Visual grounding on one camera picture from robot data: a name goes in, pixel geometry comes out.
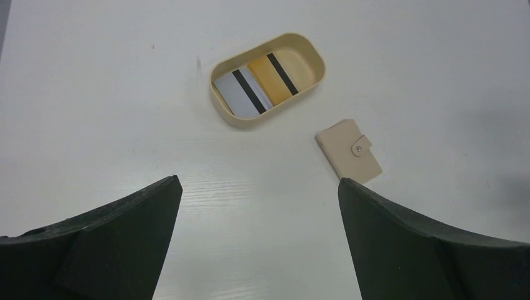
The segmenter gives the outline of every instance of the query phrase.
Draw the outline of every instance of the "wallet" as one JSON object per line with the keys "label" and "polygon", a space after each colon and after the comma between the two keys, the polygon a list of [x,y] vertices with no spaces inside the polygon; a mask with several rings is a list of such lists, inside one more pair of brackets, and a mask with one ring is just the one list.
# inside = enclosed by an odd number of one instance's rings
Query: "wallet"
{"label": "wallet", "polygon": [[344,119],[320,132],[316,141],[339,178],[364,184],[383,172],[370,151],[372,143],[352,119]]}

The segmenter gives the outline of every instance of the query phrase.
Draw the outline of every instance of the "beige wallet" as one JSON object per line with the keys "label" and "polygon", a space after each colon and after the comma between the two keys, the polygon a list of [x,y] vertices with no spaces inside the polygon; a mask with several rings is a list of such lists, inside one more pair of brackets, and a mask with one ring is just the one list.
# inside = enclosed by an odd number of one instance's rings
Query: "beige wallet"
{"label": "beige wallet", "polygon": [[316,141],[339,178],[364,184],[383,172],[370,151],[372,143],[352,119],[344,119],[320,132]]}

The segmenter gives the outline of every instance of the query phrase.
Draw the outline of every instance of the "white table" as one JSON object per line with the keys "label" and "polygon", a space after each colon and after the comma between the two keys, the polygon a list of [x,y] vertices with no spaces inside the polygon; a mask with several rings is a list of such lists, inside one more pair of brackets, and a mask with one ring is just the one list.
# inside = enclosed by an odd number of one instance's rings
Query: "white table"
{"label": "white table", "polygon": [[[524,0],[32,1],[0,62],[0,235],[167,175],[184,187],[155,299],[360,299],[314,135],[353,118],[368,186],[459,228],[530,242]],[[252,131],[208,98],[219,61],[286,31],[327,76]]]}

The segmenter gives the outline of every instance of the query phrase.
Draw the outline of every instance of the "plastic container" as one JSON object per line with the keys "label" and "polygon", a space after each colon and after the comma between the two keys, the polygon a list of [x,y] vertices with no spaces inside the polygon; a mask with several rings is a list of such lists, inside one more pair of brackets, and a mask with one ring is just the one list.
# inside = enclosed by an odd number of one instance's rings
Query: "plastic container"
{"label": "plastic container", "polygon": [[[235,116],[215,87],[214,80],[269,53],[274,53],[278,61],[281,61],[282,67],[298,88],[298,93],[254,118],[243,119]],[[282,34],[217,64],[210,74],[211,101],[227,123],[238,128],[250,128],[305,98],[307,93],[324,79],[325,72],[322,57],[308,39],[296,33]]]}

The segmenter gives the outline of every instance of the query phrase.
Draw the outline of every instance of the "black stripe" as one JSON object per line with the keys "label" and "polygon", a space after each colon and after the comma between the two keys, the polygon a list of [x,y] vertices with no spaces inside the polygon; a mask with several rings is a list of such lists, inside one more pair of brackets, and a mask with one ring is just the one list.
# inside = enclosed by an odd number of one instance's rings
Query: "black stripe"
{"label": "black stripe", "polygon": [[294,86],[293,82],[289,79],[289,76],[287,76],[287,73],[285,73],[285,70],[281,67],[280,62],[276,59],[276,56],[274,56],[273,53],[267,54],[267,57],[271,61],[272,65],[276,69],[276,72],[280,75],[281,79],[287,86],[287,88],[290,90],[292,95],[298,94],[298,90]]}
{"label": "black stripe", "polygon": [[258,99],[248,82],[245,80],[245,77],[243,77],[241,71],[235,70],[234,72],[232,72],[232,74],[234,74],[234,77],[239,82],[239,85],[241,85],[243,91],[245,91],[250,101],[254,104],[254,107],[256,107],[259,114],[265,113],[265,107],[263,107],[263,104],[261,104],[261,101]]}

